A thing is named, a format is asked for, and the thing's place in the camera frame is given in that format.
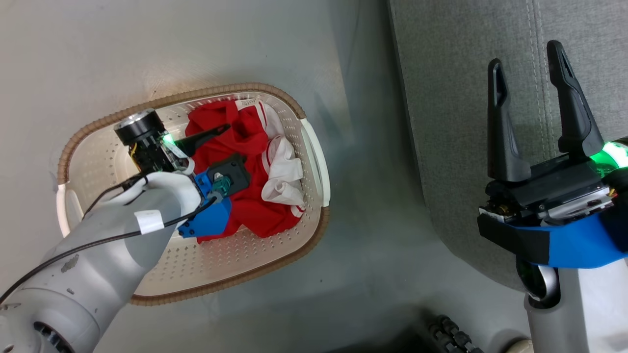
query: blue bracket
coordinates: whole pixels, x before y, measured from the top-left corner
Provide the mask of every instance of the blue bracket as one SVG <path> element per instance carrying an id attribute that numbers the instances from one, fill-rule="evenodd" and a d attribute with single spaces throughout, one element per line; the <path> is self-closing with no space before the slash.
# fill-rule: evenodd
<path id="1" fill-rule="evenodd" d="M 480 235 L 533 264 L 597 268 L 626 257 L 602 224 L 601 212 L 567 225 L 517 227 L 482 214 Z"/>
<path id="2" fill-rule="evenodd" d="M 209 195 L 213 191 L 212 181 L 208 176 L 209 170 L 198 174 L 194 180 L 197 183 L 200 190 L 201 197 L 203 198 L 203 205 L 207 204 Z M 224 193 L 224 182 L 228 182 L 226 177 L 216 179 L 215 184 L 217 186 L 216 191 L 221 195 Z M 231 213 L 231 200 L 228 197 L 222 199 L 221 202 L 216 202 L 208 207 L 203 212 L 197 214 L 193 219 L 189 219 L 179 230 L 179 235 L 184 238 L 189 237 L 207 237 L 218 236 L 225 231 L 227 227 L 227 221 L 229 220 L 229 214 Z"/>

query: white label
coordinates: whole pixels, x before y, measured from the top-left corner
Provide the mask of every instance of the white label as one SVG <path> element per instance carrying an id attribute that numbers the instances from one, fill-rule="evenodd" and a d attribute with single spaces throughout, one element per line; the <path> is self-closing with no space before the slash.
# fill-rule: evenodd
<path id="1" fill-rule="evenodd" d="M 138 219 L 139 231 L 142 234 L 158 231 L 164 228 L 163 219 L 159 210 L 146 210 L 135 212 Z"/>
<path id="2" fill-rule="evenodd" d="M 490 218 L 498 220 L 499 222 L 506 223 L 506 220 L 504 219 L 503 215 L 494 214 L 492 212 L 489 212 L 485 209 L 480 209 L 480 208 L 478 208 L 477 210 L 480 212 L 480 214 L 485 214 L 489 216 Z"/>
<path id="3" fill-rule="evenodd" d="M 235 106 L 237 107 L 237 110 L 241 111 L 246 107 L 250 107 L 250 106 L 254 106 L 258 103 L 259 101 L 257 100 L 257 98 L 251 98 L 251 99 L 241 99 L 241 100 L 237 100 L 235 102 Z"/>
<path id="4" fill-rule="evenodd" d="M 168 148 L 172 153 L 174 153 L 175 156 L 179 158 L 188 158 L 188 156 L 186 156 L 185 153 L 183 153 L 183 151 L 179 147 L 177 147 L 174 143 L 169 143 L 167 141 L 164 141 L 163 144 L 166 145 L 166 148 Z"/>

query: red cloth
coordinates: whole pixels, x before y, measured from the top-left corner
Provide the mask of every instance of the red cloth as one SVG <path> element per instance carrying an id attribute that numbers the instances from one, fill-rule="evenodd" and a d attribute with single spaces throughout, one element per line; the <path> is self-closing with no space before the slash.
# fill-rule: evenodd
<path id="1" fill-rule="evenodd" d="M 262 164 L 262 153 L 268 147 L 268 135 L 264 130 L 266 116 L 261 103 L 237 110 L 235 101 L 208 103 L 196 108 L 188 117 L 190 123 L 185 135 L 190 136 L 222 124 L 231 128 L 199 148 L 192 157 L 195 173 L 202 173 L 211 164 L 224 160 L 234 153 L 246 157 L 244 166 L 251 174 L 249 188 L 230 196 L 231 214 L 225 231 L 219 236 L 198 237 L 199 243 L 233 235 L 245 225 L 258 237 L 269 237 L 294 227 L 295 217 L 289 205 L 274 204 L 262 200 L 261 192 L 268 181 L 268 173 Z"/>

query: laundry basket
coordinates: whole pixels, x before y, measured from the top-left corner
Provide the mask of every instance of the laundry basket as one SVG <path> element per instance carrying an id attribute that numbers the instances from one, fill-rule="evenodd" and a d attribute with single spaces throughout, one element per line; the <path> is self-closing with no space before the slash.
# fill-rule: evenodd
<path id="1" fill-rule="evenodd" d="M 58 165 L 57 216 L 63 236 L 104 189 L 138 172 L 113 125 L 155 108 L 175 139 L 184 135 L 188 113 L 217 100 L 257 97 L 279 115 L 286 137 L 303 164 L 305 213 L 292 229 L 259 238 L 241 227 L 233 236 L 197 244 L 175 232 L 159 263 L 142 280 L 131 303 L 160 305 L 222 290 L 285 266 L 316 246 L 327 228 L 330 184 L 325 157 L 303 109 L 286 92 L 258 83 L 225 85 L 140 104 L 86 125 L 74 134 Z"/>

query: black wire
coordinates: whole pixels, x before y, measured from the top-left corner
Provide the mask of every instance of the black wire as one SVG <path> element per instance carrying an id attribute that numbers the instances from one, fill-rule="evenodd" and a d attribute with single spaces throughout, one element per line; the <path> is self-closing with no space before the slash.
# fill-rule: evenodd
<path id="1" fill-rule="evenodd" d="M 138 181 L 146 179 L 146 175 L 142 175 L 142 174 L 138 174 L 138 175 L 134 175 L 131 178 L 128 178 L 127 180 L 124 180 L 123 182 L 121 182 L 120 184 L 114 185 L 112 187 L 106 188 L 105 191 L 101 192 L 100 195 L 98 195 L 98 197 L 96 197 L 96 199 L 94 200 L 94 202 L 92 202 L 91 205 L 89 205 L 89 207 L 87 207 L 87 210 L 85 210 L 85 212 L 83 212 L 83 219 L 85 219 L 85 216 L 89 213 L 89 211 L 91 211 L 94 206 L 96 206 L 96 204 L 98 203 L 98 201 L 104 196 L 107 195 L 108 193 L 112 192 L 113 190 L 117 189 L 117 188 L 121 188 L 123 187 L 125 184 L 128 184 L 129 182 L 133 182 L 133 184 L 131 184 L 131 186 L 129 186 L 129 188 L 135 186 L 135 184 L 138 183 Z"/>
<path id="2" fill-rule="evenodd" d="M 209 201 L 205 205 L 202 205 L 201 207 L 197 208 L 196 210 L 194 210 L 193 212 L 190 212 L 187 215 L 183 215 L 183 216 L 181 216 L 179 218 L 175 218 L 173 220 L 169 220 L 168 222 L 165 222 L 163 224 L 163 226 L 164 226 L 164 228 L 165 227 L 169 227 L 169 226 L 171 226 L 173 224 L 177 224 L 177 223 L 181 222 L 182 220 L 194 217 L 195 215 L 203 212 L 208 207 L 213 205 L 214 202 L 216 202 L 216 197 L 210 198 Z M 46 267 L 50 266 L 51 264 L 53 264 L 53 263 L 55 263 L 55 262 L 65 258 L 65 257 L 67 257 L 69 255 L 75 254 L 75 253 L 77 253 L 79 251 L 83 251 L 83 250 L 89 249 L 90 247 L 103 245 L 103 244 L 106 244 L 108 242 L 112 242 L 112 241 L 116 241 L 116 240 L 121 240 L 121 239 L 130 238 L 130 237 L 140 236 L 141 234 L 142 234 L 141 231 L 135 231 L 135 232 L 121 234 L 119 236 L 113 236 L 113 237 L 108 237 L 108 238 L 97 240 L 97 241 L 88 242 L 87 244 L 84 244 L 84 245 L 81 245 L 81 246 L 77 246 L 77 247 L 75 247 L 73 249 L 65 251 L 64 253 L 61 253 L 61 254 L 59 254 L 57 256 L 54 256 L 54 257 L 44 261 L 39 266 L 33 268 L 29 273 L 26 273 L 24 276 L 22 276 L 22 278 L 20 278 L 17 282 L 15 282 L 15 284 L 13 284 L 13 286 L 11 286 L 6 292 L 4 292 L 4 294 L 2 296 L 0 296 L 0 305 L 2 305 L 4 303 L 4 301 L 7 298 L 9 298 L 9 295 L 11 295 L 16 289 L 18 289 L 19 286 L 23 285 L 24 282 L 30 280 L 34 275 L 36 275 L 37 273 L 39 273 L 41 270 L 45 269 Z"/>

